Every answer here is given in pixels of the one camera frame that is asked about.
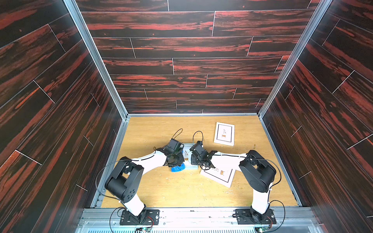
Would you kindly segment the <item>light blue picture frame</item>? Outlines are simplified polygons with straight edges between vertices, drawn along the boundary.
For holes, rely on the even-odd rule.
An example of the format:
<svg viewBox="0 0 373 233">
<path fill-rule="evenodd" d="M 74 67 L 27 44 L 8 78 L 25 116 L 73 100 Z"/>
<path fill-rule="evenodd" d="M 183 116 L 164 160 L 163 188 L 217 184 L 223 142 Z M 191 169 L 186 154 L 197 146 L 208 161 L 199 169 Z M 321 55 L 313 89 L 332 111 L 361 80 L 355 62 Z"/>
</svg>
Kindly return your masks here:
<svg viewBox="0 0 373 233">
<path fill-rule="evenodd" d="M 193 146 L 192 143 L 185 143 L 183 147 L 183 157 L 184 157 L 184 164 L 185 164 L 185 169 L 184 170 L 198 170 L 197 165 L 192 165 L 192 153 L 189 150 Z"/>
</svg>

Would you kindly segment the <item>blue microfiber cloth black trim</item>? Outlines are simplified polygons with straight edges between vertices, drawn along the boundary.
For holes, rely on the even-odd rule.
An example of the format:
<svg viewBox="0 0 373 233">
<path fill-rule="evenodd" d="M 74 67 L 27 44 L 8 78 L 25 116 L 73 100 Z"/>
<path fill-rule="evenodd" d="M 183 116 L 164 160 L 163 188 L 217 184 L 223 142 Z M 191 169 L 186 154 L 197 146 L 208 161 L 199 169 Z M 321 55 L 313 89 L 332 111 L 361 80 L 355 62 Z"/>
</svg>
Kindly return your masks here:
<svg viewBox="0 0 373 233">
<path fill-rule="evenodd" d="M 183 171 L 184 169 L 185 169 L 185 164 L 182 163 L 182 164 L 180 164 L 180 165 L 177 165 L 177 166 L 171 168 L 171 172 L 173 172 L 173 173 L 181 172 L 181 171 Z"/>
</svg>

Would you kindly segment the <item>cream white picture frame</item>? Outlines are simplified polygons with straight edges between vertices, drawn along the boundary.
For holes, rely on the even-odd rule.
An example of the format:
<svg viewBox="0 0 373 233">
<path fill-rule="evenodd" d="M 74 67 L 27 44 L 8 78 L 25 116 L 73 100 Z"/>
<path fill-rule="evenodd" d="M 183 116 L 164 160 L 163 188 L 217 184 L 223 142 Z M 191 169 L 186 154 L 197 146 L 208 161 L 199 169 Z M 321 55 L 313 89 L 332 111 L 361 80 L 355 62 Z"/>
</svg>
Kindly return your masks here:
<svg viewBox="0 0 373 233">
<path fill-rule="evenodd" d="M 217 152 L 212 156 L 213 168 L 201 170 L 201 175 L 228 188 L 231 187 L 236 170 L 240 170 L 239 163 L 245 154 L 229 154 Z"/>
</svg>

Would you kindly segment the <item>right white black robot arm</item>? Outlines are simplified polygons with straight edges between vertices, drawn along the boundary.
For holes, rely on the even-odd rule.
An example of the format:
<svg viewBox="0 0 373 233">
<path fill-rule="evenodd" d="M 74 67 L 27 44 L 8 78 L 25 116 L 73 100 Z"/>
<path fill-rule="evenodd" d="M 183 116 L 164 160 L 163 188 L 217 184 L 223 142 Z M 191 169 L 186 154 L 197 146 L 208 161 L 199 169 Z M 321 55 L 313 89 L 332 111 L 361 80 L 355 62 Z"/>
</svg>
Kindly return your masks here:
<svg viewBox="0 0 373 233">
<path fill-rule="evenodd" d="M 263 215 L 269 209 L 269 195 L 275 180 L 276 169 L 257 151 L 246 154 L 226 154 L 212 150 L 207 152 L 200 144 L 190 149 L 191 163 L 204 171 L 212 169 L 239 170 L 253 189 L 253 213 Z"/>
</svg>

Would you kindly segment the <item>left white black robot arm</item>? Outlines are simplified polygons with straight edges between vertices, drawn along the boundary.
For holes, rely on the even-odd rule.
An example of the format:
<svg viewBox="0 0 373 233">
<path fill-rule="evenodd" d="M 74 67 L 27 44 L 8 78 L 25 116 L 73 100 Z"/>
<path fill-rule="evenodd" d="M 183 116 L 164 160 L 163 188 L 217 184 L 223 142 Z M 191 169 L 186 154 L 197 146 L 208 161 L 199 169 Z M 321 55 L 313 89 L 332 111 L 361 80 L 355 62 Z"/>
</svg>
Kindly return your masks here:
<svg viewBox="0 0 373 233">
<path fill-rule="evenodd" d="M 144 218 L 146 205 L 137 191 L 144 174 L 162 166 L 170 168 L 184 162 L 183 148 L 174 151 L 159 148 L 141 158 L 121 158 L 105 182 L 105 189 L 115 196 L 136 218 Z"/>
</svg>

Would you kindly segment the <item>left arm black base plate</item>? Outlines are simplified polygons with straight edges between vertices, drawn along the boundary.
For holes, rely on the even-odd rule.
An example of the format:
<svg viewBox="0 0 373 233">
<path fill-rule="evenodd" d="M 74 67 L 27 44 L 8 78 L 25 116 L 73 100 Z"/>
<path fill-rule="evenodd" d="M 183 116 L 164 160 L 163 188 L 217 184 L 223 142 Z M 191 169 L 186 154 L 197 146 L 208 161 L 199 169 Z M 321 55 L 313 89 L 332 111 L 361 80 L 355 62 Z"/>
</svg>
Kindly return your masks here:
<svg viewBox="0 0 373 233">
<path fill-rule="evenodd" d="M 152 226 L 159 224 L 160 210 L 158 209 L 144 209 L 138 216 L 123 210 L 120 217 L 120 226 Z"/>
</svg>

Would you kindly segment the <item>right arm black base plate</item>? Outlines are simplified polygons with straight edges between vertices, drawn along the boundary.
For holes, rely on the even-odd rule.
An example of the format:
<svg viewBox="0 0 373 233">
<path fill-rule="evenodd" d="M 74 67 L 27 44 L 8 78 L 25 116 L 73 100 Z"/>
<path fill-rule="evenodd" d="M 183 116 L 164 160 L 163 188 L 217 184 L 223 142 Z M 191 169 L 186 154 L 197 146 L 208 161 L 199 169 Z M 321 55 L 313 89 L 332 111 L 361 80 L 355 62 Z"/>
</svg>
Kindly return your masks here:
<svg viewBox="0 0 373 233">
<path fill-rule="evenodd" d="M 268 208 L 264 214 L 260 214 L 254 209 L 236 209 L 232 215 L 237 219 L 239 225 L 273 225 L 276 219 L 273 210 Z"/>
</svg>

